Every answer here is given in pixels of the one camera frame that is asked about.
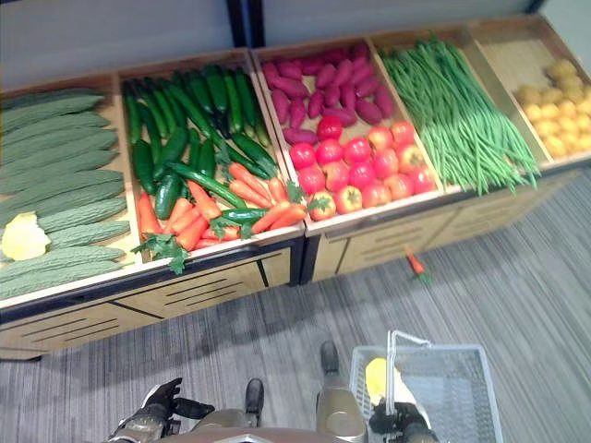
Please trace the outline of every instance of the striped carpet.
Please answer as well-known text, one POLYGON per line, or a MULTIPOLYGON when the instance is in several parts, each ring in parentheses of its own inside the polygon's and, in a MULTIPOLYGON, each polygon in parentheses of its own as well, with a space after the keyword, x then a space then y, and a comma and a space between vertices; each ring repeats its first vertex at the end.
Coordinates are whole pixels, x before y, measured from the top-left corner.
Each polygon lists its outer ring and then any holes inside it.
POLYGON ((506 442, 591 436, 591 180, 577 179, 526 219, 423 256, 434 280, 399 260, 279 288, 54 353, 0 364, 0 441, 101 441, 154 384, 218 408, 267 388, 265 425, 311 428, 320 344, 351 352, 388 329, 488 355, 506 442))

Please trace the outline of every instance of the green vegetable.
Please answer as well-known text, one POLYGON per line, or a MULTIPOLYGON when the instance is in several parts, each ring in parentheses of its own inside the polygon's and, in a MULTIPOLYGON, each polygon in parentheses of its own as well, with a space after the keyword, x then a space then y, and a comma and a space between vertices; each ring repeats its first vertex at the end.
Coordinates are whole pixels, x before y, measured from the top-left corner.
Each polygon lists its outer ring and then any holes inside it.
POLYGON ((0 202, 0 213, 18 210, 26 212, 34 210, 34 204, 62 194, 66 191, 73 191, 86 186, 101 185, 108 182, 121 181, 123 174, 118 171, 96 170, 72 173, 66 176, 45 180, 41 184, 28 187, 12 198, 0 202))
POLYGON ((118 269, 121 269, 121 264, 105 260, 27 274, 0 284, 0 299, 39 291, 58 284, 86 279, 118 269))
POLYGON ((183 157, 183 152, 187 147, 187 130, 183 127, 175 129, 173 135, 168 139, 163 152, 154 167, 154 179, 160 180, 164 175, 164 165, 166 162, 176 162, 183 157))
POLYGON ((50 150, 69 141, 80 140, 102 132, 100 127, 75 127, 60 131, 48 132, 39 136, 25 138, 8 146, 2 147, 2 164, 26 159, 32 154, 50 150))
POLYGON ((61 269, 81 263, 115 260, 125 255, 121 249, 105 246, 74 246, 50 251, 28 260, 15 261, 0 268, 0 283, 22 275, 61 269))
POLYGON ((232 72, 224 70, 223 83, 225 84, 226 92, 228 93, 228 106, 230 112, 228 113, 228 123, 231 133, 242 132, 242 107, 240 106, 240 99, 238 99, 238 91, 232 72))
POLYGON ((155 212, 160 220, 167 220, 181 192, 182 180, 175 173, 163 177, 156 192, 155 212))
MULTIPOLYGON (((248 124, 253 127, 257 120, 256 120, 256 105, 253 101, 252 92, 250 90, 249 85, 249 78, 244 73, 244 70, 241 67, 238 67, 235 72, 235 81, 236 81, 236 88, 238 89, 238 96, 240 97, 240 103, 242 105, 242 111, 244 112, 245 120, 248 124)), ((250 137, 254 136, 254 132, 248 134, 250 137)))
POLYGON ((42 136, 55 131, 64 129, 74 129, 81 127, 99 127, 109 125, 109 121, 98 115, 97 113, 87 112, 80 114, 59 115, 57 117, 48 118, 38 123, 22 127, 9 134, 2 135, 2 147, 8 148, 13 143, 16 143, 27 138, 42 136))
POLYGON ((51 251, 71 246, 85 246, 102 242, 129 231, 128 221, 99 221, 49 233, 51 251))
POLYGON ((104 130, 82 140, 74 140, 62 146, 32 154, 26 159, 17 160, 0 167, 0 178, 8 178, 16 174, 30 171, 54 162, 61 162, 76 157, 82 152, 106 150, 117 141, 114 131, 104 130))
MULTIPOLYGON (((115 197, 123 192, 123 180, 104 183, 101 185, 87 186, 82 189, 64 192, 55 197, 47 198, 35 203, 33 208, 38 217, 55 214, 62 210, 69 210, 78 206, 88 205, 95 201, 101 201, 105 198, 115 197)), ((6 226, 8 222, 14 219, 21 210, 11 210, 9 212, 0 212, 0 227, 6 226)))
POLYGON ((230 191, 227 187, 206 175, 198 173, 183 163, 169 162, 167 163, 167 166, 182 177, 197 182, 208 191, 211 191, 213 194, 223 198, 235 208, 245 208, 247 206, 242 198, 230 191))
POLYGON ((199 155, 199 168, 197 171, 206 177, 215 177, 215 159, 213 152, 213 141, 210 138, 206 139, 201 147, 199 155))
POLYGON ((213 98, 213 105, 220 114, 228 110, 228 94, 223 83, 222 71, 219 66, 205 66, 203 76, 207 83, 210 95, 213 98))
POLYGON ((156 193, 156 185, 154 184, 154 162, 151 159, 151 146, 144 140, 138 140, 133 146, 131 154, 133 170, 141 187, 148 194, 154 195, 156 193))
POLYGON ((13 175, 0 180, 0 194, 14 194, 31 187, 31 184, 34 183, 51 180, 55 177, 65 177, 67 179, 67 176, 71 173, 100 168, 110 162, 115 155, 117 155, 116 150, 92 150, 80 154, 78 157, 50 163, 40 168, 13 175))
POLYGON ((52 102, 9 109, 2 112, 2 131, 7 133, 51 117, 79 113, 90 109, 102 99, 102 95, 61 97, 52 102))
POLYGON ((139 118, 142 122, 144 122, 144 125, 146 125, 148 136, 150 137, 150 151, 152 161, 157 162, 160 159, 160 153, 163 150, 163 144, 160 139, 160 132, 158 132, 158 126, 156 126, 156 122, 154 122, 154 117, 148 109, 148 106, 143 103, 139 103, 138 110, 139 118))

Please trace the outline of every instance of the red tomato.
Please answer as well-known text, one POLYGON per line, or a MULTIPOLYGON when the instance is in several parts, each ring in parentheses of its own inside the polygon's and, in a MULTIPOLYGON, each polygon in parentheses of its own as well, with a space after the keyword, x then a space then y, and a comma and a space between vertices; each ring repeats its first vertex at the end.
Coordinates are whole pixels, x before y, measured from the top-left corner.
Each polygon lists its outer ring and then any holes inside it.
POLYGON ((348 214, 363 208, 361 191, 354 186, 341 189, 334 198, 339 214, 348 214))
POLYGON ((361 191, 361 198, 364 208, 373 208, 374 206, 382 206, 390 203, 391 195, 386 185, 374 183, 373 185, 366 186, 361 191))
POLYGON ((347 163, 361 163, 369 160, 371 146, 363 137, 352 138, 344 145, 344 159, 347 163))
POLYGON ((349 168, 343 162, 325 164, 322 171, 326 176, 326 188, 329 191, 339 191, 349 183, 349 168))
POLYGON ((339 117, 334 115, 327 115, 322 117, 316 128, 316 133, 320 141, 334 138, 338 140, 343 133, 343 124, 339 117))
POLYGON ((391 175, 384 180, 384 184, 390 189, 392 200, 410 197, 415 192, 413 181, 404 174, 391 175))
POLYGON ((343 157, 341 143, 333 138, 324 140, 316 150, 316 162, 320 166, 326 163, 338 162, 343 157))
POLYGON ((397 150, 415 141, 415 127, 410 122, 394 122, 391 131, 397 150))
POLYGON ((324 190, 324 173, 316 166, 302 169, 297 173, 297 179, 307 195, 324 190))
POLYGON ((427 166, 414 170, 408 176, 413 181, 415 194, 422 194, 423 192, 437 189, 435 177, 427 166))
POLYGON ((398 172, 398 157, 394 150, 378 150, 373 154, 373 170, 378 178, 398 172))
POLYGON ((316 161, 314 147, 309 143, 297 143, 289 150, 289 156, 298 171, 312 166, 316 161))
POLYGON ((363 190, 376 181, 376 173, 370 162, 356 163, 349 171, 349 185, 363 190))
POLYGON ((336 204, 334 203, 334 198, 332 195, 326 191, 320 191, 314 194, 312 197, 308 199, 308 204, 315 199, 322 199, 326 202, 326 205, 323 208, 315 208, 314 210, 310 211, 310 219, 314 222, 320 222, 321 220, 329 219, 330 217, 336 214, 336 204))
POLYGON ((398 153, 398 171, 401 174, 410 174, 416 169, 425 166, 423 154, 416 145, 406 145, 397 150, 398 153))

